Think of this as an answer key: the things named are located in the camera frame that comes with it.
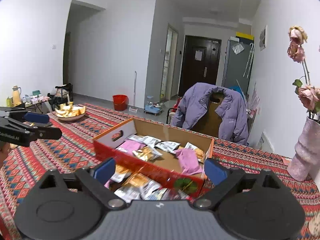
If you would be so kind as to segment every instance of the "fruit bowl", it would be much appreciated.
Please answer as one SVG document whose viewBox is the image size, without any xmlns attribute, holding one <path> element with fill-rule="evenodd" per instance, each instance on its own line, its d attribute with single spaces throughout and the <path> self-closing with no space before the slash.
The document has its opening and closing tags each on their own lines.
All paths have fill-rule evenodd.
<svg viewBox="0 0 320 240">
<path fill-rule="evenodd" d="M 76 121 L 83 117 L 86 112 L 85 106 L 73 106 L 73 102 L 69 102 L 68 105 L 61 104 L 60 110 L 55 109 L 55 114 L 61 121 Z"/>
</svg>

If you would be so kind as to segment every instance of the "gray refrigerator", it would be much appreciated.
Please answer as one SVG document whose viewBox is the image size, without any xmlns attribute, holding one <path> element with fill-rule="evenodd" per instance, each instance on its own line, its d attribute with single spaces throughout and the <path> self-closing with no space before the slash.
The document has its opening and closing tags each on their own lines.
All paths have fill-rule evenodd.
<svg viewBox="0 0 320 240">
<path fill-rule="evenodd" d="M 249 59 L 250 50 L 252 46 L 249 44 L 241 43 L 244 50 L 236 54 L 232 48 L 238 44 L 239 42 L 237 41 L 228 40 L 222 86 L 226 88 L 231 88 L 231 87 L 240 85 L 240 88 L 242 89 L 244 95 L 246 96 L 248 91 L 248 86 L 249 86 L 251 69 L 252 69 L 251 68 L 252 60 Z"/>
</svg>

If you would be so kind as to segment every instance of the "pink vase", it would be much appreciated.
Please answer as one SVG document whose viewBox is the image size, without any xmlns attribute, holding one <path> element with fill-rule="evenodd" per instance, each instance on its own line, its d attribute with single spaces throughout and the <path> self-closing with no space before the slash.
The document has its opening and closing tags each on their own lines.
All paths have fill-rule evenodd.
<svg viewBox="0 0 320 240">
<path fill-rule="evenodd" d="M 295 180 L 304 181 L 312 166 L 320 160 L 320 124 L 307 117 L 294 149 L 296 154 L 287 171 Z"/>
</svg>

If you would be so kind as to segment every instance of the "red tablecloth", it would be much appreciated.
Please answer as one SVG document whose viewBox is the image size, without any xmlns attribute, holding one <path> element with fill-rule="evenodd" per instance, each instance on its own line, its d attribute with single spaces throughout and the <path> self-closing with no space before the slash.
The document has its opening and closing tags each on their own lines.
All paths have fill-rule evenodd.
<svg viewBox="0 0 320 240">
<path fill-rule="evenodd" d="M 63 132 L 59 140 L 38 140 L 32 142 L 29 148 L 17 147 L 10 152 L 0 170 L 0 230 L 6 239 L 21 239 L 13 222 L 15 210 L 46 170 L 58 169 L 68 173 L 83 166 L 95 166 L 99 161 L 94 157 L 92 138 L 132 117 L 102 107 L 84 105 L 87 106 L 86 117 L 74 123 L 59 122 L 53 114 L 49 114 L 53 125 Z M 306 212 L 306 223 L 299 239 L 317 239 L 310 237 L 308 231 L 308 221 L 320 210 L 319 191 L 310 178 L 296 182 L 287 173 L 279 155 L 220 139 L 215 140 L 213 156 L 224 166 L 239 166 L 247 172 L 272 169 L 291 189 Z"/>
</svg>

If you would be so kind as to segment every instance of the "yellow thermos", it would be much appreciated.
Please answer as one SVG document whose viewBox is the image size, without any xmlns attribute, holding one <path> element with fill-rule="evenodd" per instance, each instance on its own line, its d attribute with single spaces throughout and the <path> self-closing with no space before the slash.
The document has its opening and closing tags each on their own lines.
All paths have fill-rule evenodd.
<svg viewBox="0 0 320 240">
<path fill-rule="evenodd" d="M 18 106 L 21 104 L 21 98 L 20 98 L 21 88 L 20 88 L 20 92 L 17 86 L 14 86 L 12 89 L 13 89 L 13 92 L 12 92 L 13 106 Z"/>
</svg>

